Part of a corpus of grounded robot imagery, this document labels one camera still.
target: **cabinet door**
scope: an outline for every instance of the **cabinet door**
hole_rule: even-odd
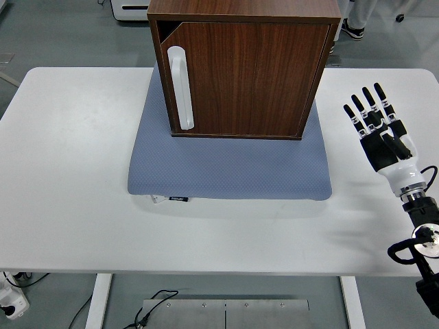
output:
[[[328,32],[315,24],[181,23],[161,43],[173,134],[298,137]],[[167,57],[174,45],[186,52],[190,130],[178,122]]]

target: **person's foot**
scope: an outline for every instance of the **person's foot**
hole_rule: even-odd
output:
[[[334,52],[334,47],[335,47],[335,41],[332,42],[331,50],[329,50],[329,55],[332,55],[332,53]]]
[[[348,19],[344,19],[342,23],[342,31],[346,32],[352,39],[361,40],[363,38],[364,28],[353,29],[348,25]]]

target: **robot finger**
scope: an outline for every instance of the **robot finger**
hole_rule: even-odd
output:
[[[369,117],[369,114],[371,113],[371,111],[367,111],[363,104],[361,103],[361,101],[358,99],[357,95],[352,95],[351,96],[352,101],[354,102],[355,106],[357,107],[357,109],[359,110],[359,113],[364,121],[364,123],[366,124],[367,128],[369,129],[370,132],[374,132],[375,127]]]
[[[346,111],[349,118],[351,118],[352,124],[354,125],[355,129],[357,130],[360,139],[367,136],[370,132],[366,127],[364,127],[363,123],[360,121],[360,119],[357,118],[357,116],[354,114],[352,109],[349,107],[348,104],[345,104],[343,106],[344,110]]]
[[[381,100],[381,104],[383,104],[385,115],[387,116],[389,123],[392,123],[392,122],[398,120],[398,118],[396,117],[395,111],[393,109],[393,106],[387,100],[387,97],[386,97],[382,87],[379,85],[378,82],[375,83],[373,86],[375,88],[375,91],[378,94],[379,99]]]
[[[363,87],[362,90],[363,90],[364,97],[367,99],[367,101],[369,103],[370,109],[374,113],[376,113],[380,119],[384,119],[383,112],[378,107],[378,105],[375,103],[375,100],[373,99],[372,95],[370,94],[370,91],[366,87]]]

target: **white table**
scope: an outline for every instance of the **white table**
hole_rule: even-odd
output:
[[[438,164],[439,85],[418,69],[325,69],[317,105],[333,187],[311,200],[192,199],[127,192],[152,69],[37,68],[0,121],[0,269],[117,273],[418,276],[387,248],[410,218],[376,174],[342,106],[380,82]],[[439,198],[436,183],[429,195]],[[431,261],[434,271],[439,262]]]

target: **white machine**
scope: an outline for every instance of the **white machine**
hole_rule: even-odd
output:
[[[29,302],[20,288],[12,286],[8,280],[16,284],[10,272],[0,275],[0,308],[8,319],[14,320],[23,315],[29,308]]]
[[[118,21],[147,21],[149,6],[150,0],[111,0],[112,14]]]

